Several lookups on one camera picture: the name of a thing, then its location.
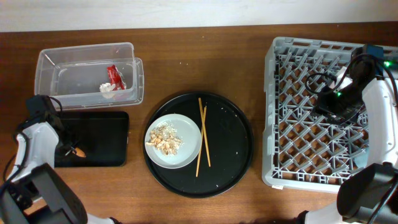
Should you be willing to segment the orange carrot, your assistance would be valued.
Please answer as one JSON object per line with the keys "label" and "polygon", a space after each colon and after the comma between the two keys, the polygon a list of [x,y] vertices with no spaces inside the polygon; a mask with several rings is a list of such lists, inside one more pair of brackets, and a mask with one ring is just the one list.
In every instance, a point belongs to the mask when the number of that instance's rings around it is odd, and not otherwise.
{"label": "orange carrot", "polygon": [[86,157],[86,154],[80,149],[80,148],[78,148],[78,147],[76,147],[75,149],[74,149],[74,152],[73,152],[76,156],[78,156],[78,157],[82,157],[82,158],[85,158]]}

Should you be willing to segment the white tissue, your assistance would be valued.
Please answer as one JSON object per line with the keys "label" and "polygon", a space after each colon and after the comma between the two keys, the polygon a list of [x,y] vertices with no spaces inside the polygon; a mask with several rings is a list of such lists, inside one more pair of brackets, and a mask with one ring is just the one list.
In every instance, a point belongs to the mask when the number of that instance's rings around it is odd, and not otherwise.
{"label": "white tissue", "polygon": [[104,98],[109,99],[115,95],[115,93],[113,92],[115,88],[116,88],[115,84],[103,83],[99,86],[99,91],[101,92]]}

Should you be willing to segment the red snack wrapper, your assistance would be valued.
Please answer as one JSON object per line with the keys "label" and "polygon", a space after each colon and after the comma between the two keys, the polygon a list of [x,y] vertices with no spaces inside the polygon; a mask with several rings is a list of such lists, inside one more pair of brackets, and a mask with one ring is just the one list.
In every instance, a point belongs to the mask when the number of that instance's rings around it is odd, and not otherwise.
{"label": "red snack wrapper", "polygon": [[127,85],[124,81],[123,75],[118,71],[115,65],[108,67],[107,73],[111,86],[114,86],[113,91],[126,89]]}

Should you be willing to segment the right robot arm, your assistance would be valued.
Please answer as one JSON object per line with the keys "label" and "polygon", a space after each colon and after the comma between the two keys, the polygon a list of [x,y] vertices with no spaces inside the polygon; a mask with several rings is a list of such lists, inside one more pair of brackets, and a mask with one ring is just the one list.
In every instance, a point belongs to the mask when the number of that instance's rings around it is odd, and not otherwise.
{"label": "right robot arm", "polygon": [[303,211],[294,223],[397,223],[397,62],[384,49],[366,44],[333,84],[315,91],[312,110],[330,124],[345,124],[362,109],[368,114],[366,167],[344,181],[336,202]]}

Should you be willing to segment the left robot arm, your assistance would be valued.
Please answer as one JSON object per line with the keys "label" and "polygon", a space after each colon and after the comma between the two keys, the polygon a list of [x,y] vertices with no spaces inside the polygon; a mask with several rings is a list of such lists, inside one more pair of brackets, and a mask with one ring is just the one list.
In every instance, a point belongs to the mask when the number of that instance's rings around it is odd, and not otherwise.
{"label": "left robot arm", "polygon": [[1,186],[4,223],[117,223],[86,212],[81,200],[55,172],[55,159],[75,152],[75,140],[60,119],[55,98],[35,95],[26,101],[29,118],[16,128],[18,150],[7,163]]}

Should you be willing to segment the grey dishwasher rack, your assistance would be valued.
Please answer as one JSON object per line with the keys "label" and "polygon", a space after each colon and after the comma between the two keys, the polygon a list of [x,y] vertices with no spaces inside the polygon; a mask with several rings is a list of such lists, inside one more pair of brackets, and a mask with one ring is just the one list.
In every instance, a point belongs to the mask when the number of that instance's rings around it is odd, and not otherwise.
{"label": "grey dishwasher rack", "polygon": [[[315,91],[329,86],[364,44],[277,37],[265,57],[266,124],[262,134],[262,179],[271,187],[335,193],[366,167],[368,114],[330,124],[315,116]],[[397,62],[397,48],[380,46]]]}

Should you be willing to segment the clear plastic bin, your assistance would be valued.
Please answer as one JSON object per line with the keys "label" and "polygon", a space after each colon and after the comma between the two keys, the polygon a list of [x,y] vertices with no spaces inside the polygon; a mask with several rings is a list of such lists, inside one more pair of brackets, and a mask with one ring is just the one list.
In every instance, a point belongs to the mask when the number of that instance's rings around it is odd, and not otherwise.
{"label": "clear plastic bin", "polygon": [[[125,89],[101,92],[115,66]],[[64,110],[139,105],[144,100],[144,69],[130,42],[44,49],[39,53],[34,93],[61,102]]]}

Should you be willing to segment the black rectangular tray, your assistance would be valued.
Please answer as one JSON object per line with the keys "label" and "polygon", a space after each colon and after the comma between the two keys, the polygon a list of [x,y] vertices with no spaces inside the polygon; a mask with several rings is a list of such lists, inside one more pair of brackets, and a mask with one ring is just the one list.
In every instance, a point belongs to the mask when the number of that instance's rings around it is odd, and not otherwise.
{"label": "black rectangular tray", "polygon": [[55,167],[119,167],[126,161],[129,115],[124,111],[67,112],[63,125],[74,137],[73,148],[85,153],[57,154]]}

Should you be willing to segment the round black serving tray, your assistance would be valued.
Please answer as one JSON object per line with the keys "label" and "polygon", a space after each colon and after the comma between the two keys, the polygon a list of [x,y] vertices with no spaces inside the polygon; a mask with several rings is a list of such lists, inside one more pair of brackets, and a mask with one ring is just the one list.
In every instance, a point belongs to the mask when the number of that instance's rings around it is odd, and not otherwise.
{"label": "round black serving tray", "polygon": [[206,134],[211,166],[208,166],[205,141],[201,150],[200,169],[195,177],[197,157],[185,167],[166,169],[144,159],[157,181],[170,191],[190,198],[206,198],[222,194],[236,185],[248,170],[254,152],[254,137],[244,113],[227,98],[207,92],[190,92],[172,98],[150,118],[181,114],[193,120],[201,130],[198,99],[206,106]]}

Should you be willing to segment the nut shell scraps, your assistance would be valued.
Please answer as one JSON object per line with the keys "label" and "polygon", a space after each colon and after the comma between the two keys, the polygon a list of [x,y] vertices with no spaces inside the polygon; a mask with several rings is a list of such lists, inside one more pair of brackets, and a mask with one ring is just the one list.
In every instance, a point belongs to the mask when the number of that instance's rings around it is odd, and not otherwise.
{"label": "nut shell scraps", "polygon": [[175,156],[183,141],[177,136],[177,130],[170,124],[160,123],[149,133],[147,146],[152,146],[165,156]]}

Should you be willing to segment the left wooden chopstick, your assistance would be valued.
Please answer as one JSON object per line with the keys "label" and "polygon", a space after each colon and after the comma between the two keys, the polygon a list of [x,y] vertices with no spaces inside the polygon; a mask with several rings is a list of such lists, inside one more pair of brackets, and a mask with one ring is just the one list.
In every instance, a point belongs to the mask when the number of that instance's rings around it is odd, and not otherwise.
{"label": "left wooden chopstick", "polygon": [[[206,106],[203,109],[203,121],[205,121],[206,118]],[[199,169],[200,169],[200,160],[201,160],[201,150],[202,150],[202,145],[203,145],[203,139],[204,139],[204,127],[202,125],[201,127],[201,144],[200,144],[200,150],[198,153],[198,157],[197,157],[197,167],[196,167],[196,172],[195,172],[195,177],[198,177],[198,173],[199,173]]]}

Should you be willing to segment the wooden chopstick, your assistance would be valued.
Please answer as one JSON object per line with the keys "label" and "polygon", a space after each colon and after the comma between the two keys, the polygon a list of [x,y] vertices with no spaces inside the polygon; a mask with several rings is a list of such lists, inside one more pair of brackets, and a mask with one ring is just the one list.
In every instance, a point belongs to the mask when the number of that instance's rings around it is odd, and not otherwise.
{"label": "wooden chopstick", "polygon": [[198,99],[198,103],[200,106],[200,111],[201,111],[201,123],[202,123],[202,130],[203,130],[203,137],[205,141],[205,149],[206,149],[206,156],[208,160],[208,166],[211,166],[211,160],[210,160],[210,152],[209,152],[209,147],[208,147],[208,138],[206,134],[206,126],[205,126],[205,118],[206,118],[206,106],[202,105],[201,98]]}
{"label": "wooden chopstick", "polygon": [[[203,109],[203,121],[205,121],[206,118],[206,106]],[[198,177],[198,173],[199,173],[199,169],[200,169],[200,160],[201,160],[201,150],[202,150],[202,145],[203,145],[203,139],[204,139],[204,127],[202,125],[201,127],[201,144],[200,144],[200,150],[198,153],[198,157],[197,157],[197,167],[196,167],[196,172],[195,172],[195,177]]]}

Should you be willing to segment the right wooden chopstick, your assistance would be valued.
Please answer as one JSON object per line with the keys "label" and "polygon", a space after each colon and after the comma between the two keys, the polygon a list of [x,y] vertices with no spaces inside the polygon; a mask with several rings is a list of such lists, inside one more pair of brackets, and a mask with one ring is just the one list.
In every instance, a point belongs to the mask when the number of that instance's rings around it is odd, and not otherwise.
{"label": "right wooden chopstick", "polygon": [[209,152],[209,147],[208,147],[208,138],[206,134],[206,126],[205,126],[205,118],[206,118],[206,106],[202,105],[201,98],[198,99],[198,103],[200,106],[200,111],[201,111],[201,123],[202,123],[202,130],[203,130],[203,137],[205,141],[205,149],[206,149],[206,156],[208,160],[208,166],[211,166],[211,160],[210,160],[210,152]]}

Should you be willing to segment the grey plate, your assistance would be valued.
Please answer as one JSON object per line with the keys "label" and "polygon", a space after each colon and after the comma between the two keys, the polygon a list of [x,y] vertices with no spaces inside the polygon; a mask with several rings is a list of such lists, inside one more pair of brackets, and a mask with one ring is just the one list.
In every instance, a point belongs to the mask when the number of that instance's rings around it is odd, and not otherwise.
{"label": "grey plate", "polygon": [[[170,124],[177,130],[177,136],[183,141],[175,156],[165,156],[152,146],[147,146],[150,131],[160,123]],[[167,114],[154,120],[144,135],[144,152],[154,164],[166,169],[179,169],[187,166],[198,155],[201,144],[201,131],[190,118],[181,114]]]}

